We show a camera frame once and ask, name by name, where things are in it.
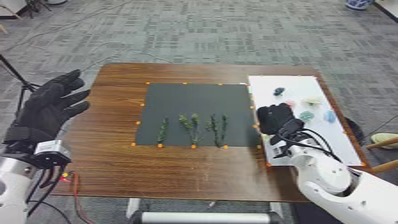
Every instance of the black mat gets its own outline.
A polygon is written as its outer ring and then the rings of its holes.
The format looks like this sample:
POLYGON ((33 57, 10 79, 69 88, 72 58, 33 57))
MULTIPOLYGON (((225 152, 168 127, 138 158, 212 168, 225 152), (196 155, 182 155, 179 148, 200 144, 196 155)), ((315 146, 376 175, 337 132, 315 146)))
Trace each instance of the black mat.
POLYGON ((259 135, 250 110, 250 97, 244 85, 150 84, 147 87, 145 107, 141 110, 140 127, 134 136, 138 145, 156 145, 157 131, 164 116, 168 131, 164 146, 189 146, 189 136, 179 124, 179 115, 188 118, 198 114, 202 141, 198 146, 214 146, 212 132, 205 131, 209 116, 228 117, 225 142, 228 146, 255 146, 259 135))

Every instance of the black glove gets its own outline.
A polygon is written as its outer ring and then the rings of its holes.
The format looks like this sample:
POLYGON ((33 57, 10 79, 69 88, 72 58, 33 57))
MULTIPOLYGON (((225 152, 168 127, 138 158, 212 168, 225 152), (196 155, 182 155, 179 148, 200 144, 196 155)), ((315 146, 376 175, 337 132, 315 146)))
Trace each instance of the black glove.
POLYGON ((88 90, 67 96, 83 86, 77 76, 79 70, 74 70, 51 79, 31 93, 6 130, 5 144, 15 141, 37 144, 53 140, 65 121, 88 109, 88 102, 77 103, 88 96, 88 90))
POLYGON ((257 121, 260 133, 273 135, 284 124, 294 119, 292 111, 285 103, 278 106, 260 107, 257 109, 257 121))

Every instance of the pink object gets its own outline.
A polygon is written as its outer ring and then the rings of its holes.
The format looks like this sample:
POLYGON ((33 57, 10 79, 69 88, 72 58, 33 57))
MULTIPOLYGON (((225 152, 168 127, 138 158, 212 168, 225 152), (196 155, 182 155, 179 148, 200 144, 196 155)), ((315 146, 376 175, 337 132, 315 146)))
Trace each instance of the pink object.
POLYGON ((292 110, 294 109, 294 101, 287 100, 284 103, 289 105, 289 109, 292 110))

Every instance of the wooden table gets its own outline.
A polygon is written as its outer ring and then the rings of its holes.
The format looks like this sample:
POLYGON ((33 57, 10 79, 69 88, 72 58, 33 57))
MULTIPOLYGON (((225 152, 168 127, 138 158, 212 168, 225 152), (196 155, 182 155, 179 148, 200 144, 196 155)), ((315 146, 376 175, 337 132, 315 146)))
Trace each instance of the wooden table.
MULTIPOLYGON (((246 75, 312 75, 333 107, 362 161, 335 101, 308 66, 108 64, 88 96, 90 109, 77 116, 65 142, 72 149, 69 170, 79 172, 81 196, 299 202, 292 169, 268 168, 262 149, 131 146, 147 83, 246 83, 246 75)), ((60 183, 56 195, 70 195, 60 183)))

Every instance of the red wire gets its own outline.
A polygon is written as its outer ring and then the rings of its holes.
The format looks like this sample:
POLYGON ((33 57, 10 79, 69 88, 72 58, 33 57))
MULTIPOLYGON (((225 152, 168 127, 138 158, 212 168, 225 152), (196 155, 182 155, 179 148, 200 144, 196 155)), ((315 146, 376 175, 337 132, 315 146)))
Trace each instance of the red wire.
POLYGON ((79 205, 79 200, 77 200, 77 172, 74 171, 74 185, 72 185, 72 196, 74 196, 74 206, 76 206, 76 212, 77 212, 77 215, 83 219, 83 221, 90 224, 93 224, 93 221, 86 218, 85 216, 85 212, 83 212, 83 209, 81 209, 81 205, 79 205))

